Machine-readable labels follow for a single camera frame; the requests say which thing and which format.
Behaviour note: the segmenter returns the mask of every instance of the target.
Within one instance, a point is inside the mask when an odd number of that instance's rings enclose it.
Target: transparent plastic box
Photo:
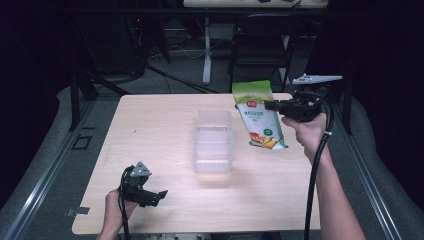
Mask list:
[[[197,173],[226,173],[234,160],[231,112],[201,109],[194,128],[192,164]]]

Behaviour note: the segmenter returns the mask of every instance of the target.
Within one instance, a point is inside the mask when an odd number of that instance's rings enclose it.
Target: hand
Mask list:
[[[294,128],[296,131],[296,140],[304,146],[306,157],[310,161],[313,161],[325,132],[326,119],[327,115],[320,113],[314,120],[307,123],[300,123],[287,117],[281,118],[281,121],[285,125]]]
[[[119,230],[122,228],[122,212],[119,208],[119,191],[115,189],[110,191],[105,197],[105,216],[103,220],[103,228],[97,239],[116,239]],[[137,207],[138,203],[125,201],[125,212],[128,219]]]

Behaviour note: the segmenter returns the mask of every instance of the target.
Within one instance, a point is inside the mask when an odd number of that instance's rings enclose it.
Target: wooden table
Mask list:
[[[276,99],[291,98],[275,94]],[[191,165],[199,109],[232,112],[235,160],[227,174],[196,174]],[[127,95],[121,98],[77,215],[75,234],[97,234],[104,197],[124,169],[142,161],[152,172],[144,189],[169,190],[157,207],[138,207],[131,233],[212,233],[303,229],[311,166],[294,131],[283,125],[289,148],[248,144],[231,94]],[[315,199],[311,228],[319,228]]]

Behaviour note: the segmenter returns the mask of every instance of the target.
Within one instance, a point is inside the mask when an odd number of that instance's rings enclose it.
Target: chair leg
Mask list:
[[[234,72],[234,66],[232,63],[230,63],[230,66],[228,68],[228,72],[230,74],[230,88],[229,88],[229,93],[233,92],[233,72]]]

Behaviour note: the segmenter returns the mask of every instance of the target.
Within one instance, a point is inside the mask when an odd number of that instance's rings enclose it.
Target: snack bag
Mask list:
[[[287,148],[277,112],[265,109],[264,101],[274,100],[270,82],[233,83],[232,88],[237,109],[249,132],[249,144],[273,150]]]

